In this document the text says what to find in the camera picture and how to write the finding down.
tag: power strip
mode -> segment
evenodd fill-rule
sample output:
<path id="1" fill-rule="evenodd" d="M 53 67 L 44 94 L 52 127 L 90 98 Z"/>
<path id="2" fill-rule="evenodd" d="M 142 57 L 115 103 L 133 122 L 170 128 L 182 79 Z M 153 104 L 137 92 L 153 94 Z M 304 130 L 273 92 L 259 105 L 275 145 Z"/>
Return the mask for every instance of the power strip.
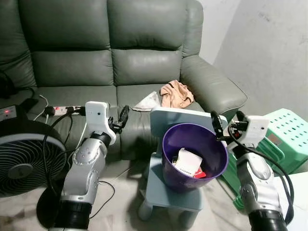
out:
<path id="1" fill-rule="evenodd" d="M 53 107 L 53 108 L 54 108 L 54 111 L 55 111 L 53 117 L 65 115 L 66 112 L 67 112 L 67 109 L 68 109 L 69 107 L 73 107 L 74 110 L 80 109 L 80 108 L 81 108 L 81 106 L 57 106 L 57 107 Z"/>

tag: beige cloth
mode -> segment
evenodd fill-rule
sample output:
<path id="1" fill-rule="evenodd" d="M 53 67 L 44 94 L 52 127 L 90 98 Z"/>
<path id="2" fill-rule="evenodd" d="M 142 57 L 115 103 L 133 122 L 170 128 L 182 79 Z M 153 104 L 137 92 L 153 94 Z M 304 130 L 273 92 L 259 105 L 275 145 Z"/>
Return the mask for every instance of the beige cloth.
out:
<path id="1" fill-rule="evenodd" d="M 187 89 L 186 85 L 173 80 L 160 89 L 163 96 L 162 106 L 173 108 L 185 108 L 193 102 L 193 94 Z"/>

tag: green plastic crate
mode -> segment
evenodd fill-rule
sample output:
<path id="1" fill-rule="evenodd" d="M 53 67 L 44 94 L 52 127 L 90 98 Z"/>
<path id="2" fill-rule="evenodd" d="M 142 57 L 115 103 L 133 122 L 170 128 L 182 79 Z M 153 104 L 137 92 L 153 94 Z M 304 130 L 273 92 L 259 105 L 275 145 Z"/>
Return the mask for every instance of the green plastic crate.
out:
<path id="1" fill-rule="evenodd" d="M 287 173 L 294 172 L 308 159 L 308 123 L 284 108 L 265 117 L 270 120 L 270 125 L 267 137 L 259 143 L 257 150 L 273 158 Z M 240 181 L 236 174 L 236 159 L 232 154 L 229 154 L 229 163 L 222 176 L 237 195 L 233 204 L 237 209 L 243 209 L 239 194 Z"/>

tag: electric fan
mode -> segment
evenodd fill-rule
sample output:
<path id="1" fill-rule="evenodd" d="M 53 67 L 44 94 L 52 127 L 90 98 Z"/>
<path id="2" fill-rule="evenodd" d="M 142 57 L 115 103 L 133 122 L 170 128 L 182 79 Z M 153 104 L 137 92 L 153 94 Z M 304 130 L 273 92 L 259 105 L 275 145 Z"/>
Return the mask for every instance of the electric fan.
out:
<path id="1" fill-rule="evenodd" d="M 59 133 L 47 124 L 28 120 L 17 105 L 0 109 L 0 197 L 22 194 L 46 183 L 42 153 L 46 134 L 46 164 L 54 178 L 66 162 Z"/>

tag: purple trash can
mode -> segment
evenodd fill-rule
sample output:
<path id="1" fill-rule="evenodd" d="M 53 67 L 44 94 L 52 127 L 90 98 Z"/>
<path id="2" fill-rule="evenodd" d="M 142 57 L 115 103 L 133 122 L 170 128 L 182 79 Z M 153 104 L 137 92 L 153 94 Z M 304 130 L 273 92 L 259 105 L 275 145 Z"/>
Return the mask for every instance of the purple trash can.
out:
<path id="1" fill-rule="evenodd" d="M 201 168 L 206 173 L 202 179 L 189 177 L 172 165 L 172 158 L 185 148 L 202 157 Z M 165 184 L 178 193 L 202 187 L 221 175 L 228 164 L 228 152 L 215 134 L 197 124 L 177 124 L 163 138 L 163 176 Z"/>

